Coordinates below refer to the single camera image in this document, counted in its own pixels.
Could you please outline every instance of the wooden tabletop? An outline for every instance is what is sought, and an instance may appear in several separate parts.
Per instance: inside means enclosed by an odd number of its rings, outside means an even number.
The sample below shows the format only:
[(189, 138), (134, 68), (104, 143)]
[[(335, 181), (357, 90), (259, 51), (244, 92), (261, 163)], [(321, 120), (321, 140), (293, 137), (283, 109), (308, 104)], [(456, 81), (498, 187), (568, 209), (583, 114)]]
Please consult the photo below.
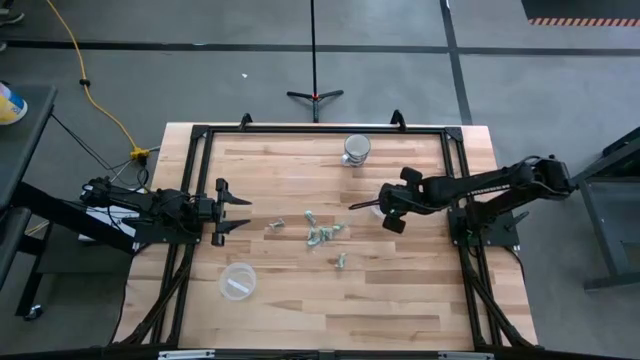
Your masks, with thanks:
[[(180, 188), (192, 125), (167, 125), (154, 189)], [(471, 173), (495, 169), (488, 128), (462, 129)], [(371, 209), (347, 209), (372, 199), (385, 182), (401, 183), (403, 166), (425, 176), (443, 175), (439, 138), (371, 135), (365, 165), (347, 168), (340, 164), (345, 137), (215, 136), (206, 192), (215, 198), (215, 179), (225, 178), (235, 196), (253, 202), (228, 206), (227, 217), (251, 223), (227, 236), (224, 247), (210, 244), (207, 227), (191, 271), (182, 348), (472, 349), (460, 261), (444, 211), (407, 215), (406, 230), (398, 235), (383, 229)], [(319, 226), (350, 225), (334, 240), (311, 249), (306, 210)], [(268, 224), (278, 218), (286, 226), (273, 231)], [(128, 335), (156, 300), (166, 252), (166, 245), (153, 245), (134, 259), (116, 340)], [(343, 270), (334, 266), (340, 253), (347, 253)], [(518, 263), (501, 248), (487, 249), (487, 258), (496, 301), (523, 336), (536, 342)], [(250, 264), (258, 276), (255, 292), (239, 302), (223, 298), (217, 282), (234, 262)], [(486, 312), (483, 306), (479, 310), (489, 339)]]

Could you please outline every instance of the plastic cup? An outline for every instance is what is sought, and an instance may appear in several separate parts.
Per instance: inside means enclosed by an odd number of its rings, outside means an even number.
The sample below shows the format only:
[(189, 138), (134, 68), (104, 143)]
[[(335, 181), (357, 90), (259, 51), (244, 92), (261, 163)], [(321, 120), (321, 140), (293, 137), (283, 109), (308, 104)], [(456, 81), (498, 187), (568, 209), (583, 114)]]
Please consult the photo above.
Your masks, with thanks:
[(249, 264), (233, 263), (227, 266), (218, 284), (222, 295), (231, 300), (239, 301), (247, 298), (256, 288), (256, 272)]

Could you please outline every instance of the black metal frame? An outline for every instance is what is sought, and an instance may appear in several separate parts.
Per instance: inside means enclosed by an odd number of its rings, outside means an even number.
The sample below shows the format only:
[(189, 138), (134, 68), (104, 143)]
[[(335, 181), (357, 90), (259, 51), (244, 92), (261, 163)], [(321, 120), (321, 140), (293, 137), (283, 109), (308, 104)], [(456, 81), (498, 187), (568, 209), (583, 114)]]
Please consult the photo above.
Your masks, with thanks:
[[(461, 175), (469, 176), (469, 166), (467, 163), (466, 152), (464, 148), (464, 139), (460, 127), (428, 127), (428, 126), (406, 126), (401, 114), (394, 113), (393, 119), (389, 125), (259, 125), (252, 124), (250, 120), (242, 122), (242, 126), (235, 124), (221, 125), (194, 125), (191, 131), (190, 142), (185, 162), (185, 168), (182, 177), (181, 190), (188, 191), (191, 176), (193, 174), (193, 165), (195, 164), (195, 155), (198, 142), (204, 138), (204, 151), (201, 160), (198, 181), (196, 185), (196, 194), (204, 192), (206, 187), (206, 179), (209, 170), (209, 162), (211, 159), (211, 149), (214, 136), (217, 133), (333, 133), (333, 134), (406, 134), (406, 135), (435, 135), (438, 136), (442, 146), (442, 154), (445, 165), (445, 173), (447, 176), (454, 176), (453, 159), (451, 156), (450, 145), (453, 142), (458, 154)], [(453, 208), (459, 208), (459, 204), (454, 204)], [(185, 245), (184, 256), (177, 271), (174, 273), (174, 267), (180, 245), (170, 245), (165, 262), (164, 273), (162, 277), (161, 290), (156, 303), (145, 316), (144, 320), (136, 327), (134, 332), (126, 339), (119, 343), (109, 344), (103, 348), (78, 349), (66, 351), (52, 351), (33, 354), (33, 358), (37, 359), (157, 359), (159, 351), (178, 350), (180, 331), (182, 329), (182, 320), (184, 316), (184, 307), (186, 302), (189, 273), (195, 245)], [(463, 275), (463, 284), (465, 290), (465, 298), (467, 302), (467, 310), (469, 314), (469, 325), (473, 339), (474, 352), (478, 355), (486, 354), (485, 359), (493, 357), (498, 359), (529, 359), (529, 358), (554, 358), (554, 359), (602, 359), (591, 355), (562, 353), (547, 351), (539, 347), (529, 346), (526, 341), (514, 344), (514, 347), (504, 347), (501, 343), (500, 327), (504, 328), (504, 314), (492, 300), (491, 285), (489, 280), (489, 271), (482, 242), (473, 246), (476, 250), (478, 275), (473, 271), (465, 271), (471, 268), (471, 260), (469, 258), (469, 246), (464, 243), (458, 244), (458, 253), (460, 255), (461, 271)], [(169, 299), (177, 291), (177, 300), (174, 308), (173, 321), (171, 329), (166, 340), (162, 341), (162, 328), (164, 316)], [(491, 333), (491, 345), (485, 341), (478, 316), (477, 304), (475, 301), (475, 292), (485, 302), (485, 305), (494, 309), (494, 314), (501, 316), (489, 316), (489, 325)], [(147, 333), (151, 330), (150, 344), (142, 344)], [(455, 352), (435, 352), (435, 351), (329, 351), (328, 353), (320, 350), (260, 350), (260, 349), (221, 349), (215, 350), (217, 359), (429, 359), (429, 358), (447, 358), (447, 355), (456, 354)], [(29, 359), (31, 357), (25, 354), (17, 355), (20, 359)], [(12, 359), (13, 355), (0, 356), (0, 359)]]
[(635, 166), (637, 166), (638, 154), (640, 154), (640, 128), (631, 131), (605, 148), (602, 151), (602, 158), (571, 179), (571, 182), (580, 188), (598, 245), (609, 271), (607, 277), (586, 281), (584, 289), (587, 291), (640, 283), (640, 271), (631, 266), (624, 244), (619, 239), (611, 239), (606, 236), (602, 224), (605, 217), (594, 202), (594, 193), (591, 187), (592, 183), (598, 182), (640, 182), (637, 177), (628, 175), (618, 177), (616, 174), (619, 168), (624, 168), (626, 163), (632, 160), (636, 162)]

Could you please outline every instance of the yellow container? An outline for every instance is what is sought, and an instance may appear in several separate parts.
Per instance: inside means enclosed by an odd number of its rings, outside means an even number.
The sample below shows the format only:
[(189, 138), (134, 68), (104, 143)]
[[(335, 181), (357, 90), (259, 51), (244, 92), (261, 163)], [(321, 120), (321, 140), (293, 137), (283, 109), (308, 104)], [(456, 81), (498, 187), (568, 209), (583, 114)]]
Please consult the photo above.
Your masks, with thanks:
[(27, 103), (15, 92), (0, 83), (0, 125), (9, 125), (27, 113)]

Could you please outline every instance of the gray table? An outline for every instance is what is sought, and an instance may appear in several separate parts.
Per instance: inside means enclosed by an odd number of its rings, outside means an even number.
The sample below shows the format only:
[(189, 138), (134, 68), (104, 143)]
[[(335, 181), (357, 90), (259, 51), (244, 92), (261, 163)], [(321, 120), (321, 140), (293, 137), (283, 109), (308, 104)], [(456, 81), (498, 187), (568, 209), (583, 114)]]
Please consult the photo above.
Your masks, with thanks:
[(42, 277), (37, 268), (46, 251), (42, 240), (24, 235), (32, 213), (127, 254), (134, 251), (129, 235), (22, 180), (53, 111), (57, 90), (53, 86), (10, 88), (25, 99), (29, 110), (20, 121), (0, 126), (0, 288), (18, 251), (37, 256), (16, 311), (26, 316)]

